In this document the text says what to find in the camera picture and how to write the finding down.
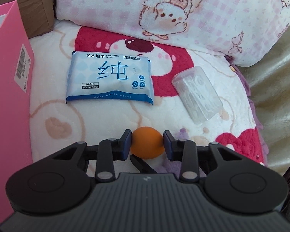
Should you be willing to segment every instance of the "clear plastic box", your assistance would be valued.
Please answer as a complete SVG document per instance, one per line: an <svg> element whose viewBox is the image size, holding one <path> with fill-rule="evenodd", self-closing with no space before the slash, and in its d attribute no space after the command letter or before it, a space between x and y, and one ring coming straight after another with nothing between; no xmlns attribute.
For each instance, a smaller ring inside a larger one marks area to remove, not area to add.
<svg viewBox="0 0 290 232"><path fill-rule="evenodd" d="M223 109L219 96L200 66L175 75L172 84L195 124L211 119Z"/></svg>

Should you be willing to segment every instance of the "pink paper bag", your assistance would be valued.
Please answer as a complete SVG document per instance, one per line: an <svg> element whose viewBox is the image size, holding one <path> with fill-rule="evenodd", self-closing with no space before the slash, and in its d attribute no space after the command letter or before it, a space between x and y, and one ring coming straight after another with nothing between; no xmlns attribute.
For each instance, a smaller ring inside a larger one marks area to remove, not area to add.
<svg viewBox="0 0 290 232"><path fill-rule="evenodd" d="M32 163L29 96L33 61L17 1L0 5L0 223L13 212L5 194L8 178Z"/></svg>

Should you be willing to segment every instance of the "cartoon nose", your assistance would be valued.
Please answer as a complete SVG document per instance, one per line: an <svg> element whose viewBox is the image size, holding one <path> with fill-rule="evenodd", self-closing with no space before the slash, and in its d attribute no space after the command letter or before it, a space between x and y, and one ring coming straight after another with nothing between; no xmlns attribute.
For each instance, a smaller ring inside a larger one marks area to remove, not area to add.
<svg viewBox="0 0 290 232"><path fill-rule="evenodd" d="M129 50L137 52L151 52L154 49L150 42L136 38L127 39L125 44Z"/></svg>

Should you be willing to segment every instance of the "blue and white package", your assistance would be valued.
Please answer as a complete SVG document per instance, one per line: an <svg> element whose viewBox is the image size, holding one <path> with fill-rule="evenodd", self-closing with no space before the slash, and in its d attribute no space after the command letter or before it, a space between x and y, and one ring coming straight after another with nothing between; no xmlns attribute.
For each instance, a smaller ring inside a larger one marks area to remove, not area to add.
<svg viewBox="0 0 290 232"><path fill-rule="evenodd" d="M153 104L147 57L102 52L73 52L66 102L78 99L126 99Z"/></svg>

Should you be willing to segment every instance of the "beige satin sheet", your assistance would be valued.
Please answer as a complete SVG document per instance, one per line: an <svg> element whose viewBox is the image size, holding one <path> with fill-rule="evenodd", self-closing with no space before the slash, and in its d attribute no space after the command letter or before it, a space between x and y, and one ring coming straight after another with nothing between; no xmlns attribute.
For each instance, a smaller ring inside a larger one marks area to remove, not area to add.
<svg viewBox="0 0 290 232"><path fill-rule="evenodd" d="M250 98L264 125L268 166L283 174L290 166L290 26L262 60L239 69L251 87Z"/></svg>

